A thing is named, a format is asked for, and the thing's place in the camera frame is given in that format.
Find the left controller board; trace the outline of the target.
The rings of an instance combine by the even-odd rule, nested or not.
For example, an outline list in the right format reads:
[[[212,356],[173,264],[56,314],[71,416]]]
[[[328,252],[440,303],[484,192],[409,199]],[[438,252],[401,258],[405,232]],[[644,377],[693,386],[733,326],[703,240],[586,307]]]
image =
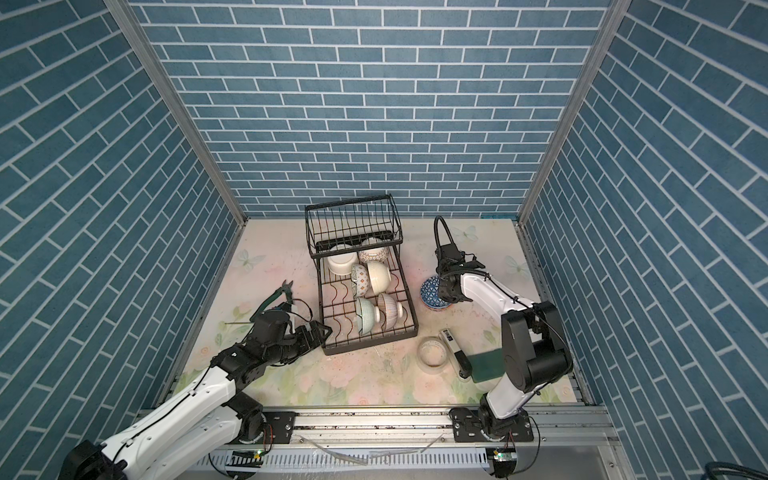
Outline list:
[[[264,457],[262,450],[232,451],[225,467],[227,470],[261,468],[264,464]]]

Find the green rimmed striped bowl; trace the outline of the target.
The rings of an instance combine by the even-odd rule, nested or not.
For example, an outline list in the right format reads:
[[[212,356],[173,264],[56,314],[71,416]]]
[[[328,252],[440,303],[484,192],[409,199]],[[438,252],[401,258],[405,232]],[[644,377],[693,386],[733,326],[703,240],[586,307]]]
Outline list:
[[[368,269],[364,264],[355,264],[351,268],[350,280],[354,286],[354,297],[364,298],[371,286]]]

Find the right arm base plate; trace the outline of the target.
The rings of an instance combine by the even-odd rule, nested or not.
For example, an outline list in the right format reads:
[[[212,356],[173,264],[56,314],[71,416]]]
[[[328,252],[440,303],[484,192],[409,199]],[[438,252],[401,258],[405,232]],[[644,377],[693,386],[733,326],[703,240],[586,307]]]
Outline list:
[[[457,443],[532,442],[532,422],[525,410],[506,419],[497,419],[486,409],[455,407],[448,412],[454,441]]]

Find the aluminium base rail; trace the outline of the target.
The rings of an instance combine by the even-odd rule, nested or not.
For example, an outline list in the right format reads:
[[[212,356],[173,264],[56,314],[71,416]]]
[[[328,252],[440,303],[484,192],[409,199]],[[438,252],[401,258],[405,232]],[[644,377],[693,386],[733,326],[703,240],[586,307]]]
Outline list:
[[[454,441],[448,412],[455,407],[348,407],[301,408],[297,413],[291,442],[287,445],[266,446],[266,442],[241,443],[232,441],[217,450],[262,450],[267,460],[285,465],[289,458],[307,450],[311,464],[326,460],[340,463],[319,449],[301,443],[300,436],[312,439],[332,450],[358,457],[369,452],[423,447],[443,435],[444,442],[436,443],[426,452],[374,460],[370,465],[402,465],[421,458],[431,465],[451,464],[463,454],[466,462],[488,464],[485,449],[512,447],[518,453],[518,465],[523,465],[543,454],[547,447],[595,448],[604,453],[619,443],[618,434],[607,413],[601,407],[581,405],[533,405],[527,413],[532,422],[532,442],[457,443]]]

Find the cream ceramic bowl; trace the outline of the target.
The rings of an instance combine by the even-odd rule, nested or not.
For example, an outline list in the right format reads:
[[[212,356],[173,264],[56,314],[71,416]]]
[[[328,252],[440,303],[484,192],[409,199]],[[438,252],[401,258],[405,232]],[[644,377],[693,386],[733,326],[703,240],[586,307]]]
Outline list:
[[[385,293],[392,281],[389,267],[380,261],[369,261],[367,269],[373,293]]]

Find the controller board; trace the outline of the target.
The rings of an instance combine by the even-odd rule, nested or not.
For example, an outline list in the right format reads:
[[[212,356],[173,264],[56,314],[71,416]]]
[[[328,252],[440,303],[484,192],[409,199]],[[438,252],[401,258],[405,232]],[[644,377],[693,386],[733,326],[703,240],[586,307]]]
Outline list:
[[[261,468],[264,464],[264,457],[262,450],[232,451],[225,467],[227,470]]]
[[[497,479],[507,479],[518,464],[518,453],[512,447],[494,447],[485,449],[487,473]]]

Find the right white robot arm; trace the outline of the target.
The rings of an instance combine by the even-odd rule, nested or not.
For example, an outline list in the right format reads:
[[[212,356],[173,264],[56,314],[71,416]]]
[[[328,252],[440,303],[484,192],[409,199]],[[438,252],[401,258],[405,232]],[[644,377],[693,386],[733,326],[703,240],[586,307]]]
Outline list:
[[[486,435],[501,437],[533,396],[572,371],[562,320],[553,303],[522,299],[456,245],[437,247],[436,257],[441,300],[475,302],[500,319],[504,374],[482,397],[478,417]]]

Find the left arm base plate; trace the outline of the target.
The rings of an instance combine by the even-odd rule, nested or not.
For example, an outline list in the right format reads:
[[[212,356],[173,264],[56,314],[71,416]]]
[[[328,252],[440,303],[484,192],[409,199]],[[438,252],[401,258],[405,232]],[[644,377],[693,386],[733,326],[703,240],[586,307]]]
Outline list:
[[[297,413],[294,411],[266,411],[262,425],[266,428],[266,446],[287,445],[291,442]]]

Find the brown striped ceramic bowl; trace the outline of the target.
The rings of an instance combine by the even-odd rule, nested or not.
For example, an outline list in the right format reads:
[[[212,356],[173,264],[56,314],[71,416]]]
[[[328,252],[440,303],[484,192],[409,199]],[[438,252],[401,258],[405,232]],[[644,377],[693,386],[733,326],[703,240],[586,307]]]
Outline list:
[[[393,329],[404,315],[403,305],[388,293],[379,294],[377,302],[384,314],[381,328],[384,331]]]

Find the right controller board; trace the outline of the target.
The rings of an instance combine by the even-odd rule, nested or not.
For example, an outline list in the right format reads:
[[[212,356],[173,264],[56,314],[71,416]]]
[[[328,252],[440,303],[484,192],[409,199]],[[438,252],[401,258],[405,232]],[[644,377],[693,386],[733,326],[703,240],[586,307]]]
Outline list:
[[[518,453],[512,447],[494,447],[485,449],[487,473],[497,479],[507,479],[518,464]]]

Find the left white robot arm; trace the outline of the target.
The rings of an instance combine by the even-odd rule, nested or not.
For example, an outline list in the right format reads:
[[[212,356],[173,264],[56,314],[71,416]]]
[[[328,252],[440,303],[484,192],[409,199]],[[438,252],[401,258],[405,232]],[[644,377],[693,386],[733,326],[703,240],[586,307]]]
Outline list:
[[[181,392],[100,444],[84,441],[65,457],[62,479],[173,479],[217,448],[269,442],[263,406],[245,389],[272,366],[287,366],[320,347],[331,328],[295,326],[280,308],[259,312],[239,342],[220,351]]]

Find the green sponge pad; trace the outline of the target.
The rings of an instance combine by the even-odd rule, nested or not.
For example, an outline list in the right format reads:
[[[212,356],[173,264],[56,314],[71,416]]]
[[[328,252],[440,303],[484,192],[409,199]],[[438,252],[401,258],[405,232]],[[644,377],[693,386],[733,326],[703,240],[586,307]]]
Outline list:
[[[470,355],[468,360],[472,367],[471,378],[475,383],[498,379],[505,374],[501,349]]]

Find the plain white ceramic bowl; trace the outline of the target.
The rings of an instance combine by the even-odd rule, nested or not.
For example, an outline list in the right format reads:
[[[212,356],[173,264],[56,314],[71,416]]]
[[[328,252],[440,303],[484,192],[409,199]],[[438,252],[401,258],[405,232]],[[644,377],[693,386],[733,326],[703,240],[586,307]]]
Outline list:
[[[358,264],[358,255],[356,252],[347,252],[350,245],[341,244],[330,249],[333,255],[326,258],[326,264],[330,272],[336,276],[349,276],[355,265]]]

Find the blue floral patterned bowl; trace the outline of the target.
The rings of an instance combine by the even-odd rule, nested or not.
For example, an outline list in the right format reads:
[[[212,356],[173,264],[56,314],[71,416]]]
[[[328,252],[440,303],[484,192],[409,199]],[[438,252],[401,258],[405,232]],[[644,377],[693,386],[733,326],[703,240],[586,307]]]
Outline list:
[[[420,287],[420,298],[424,305],[434,311],[449,308],[451,304],[439,296],[440,277],[433,275],[427,278]]]

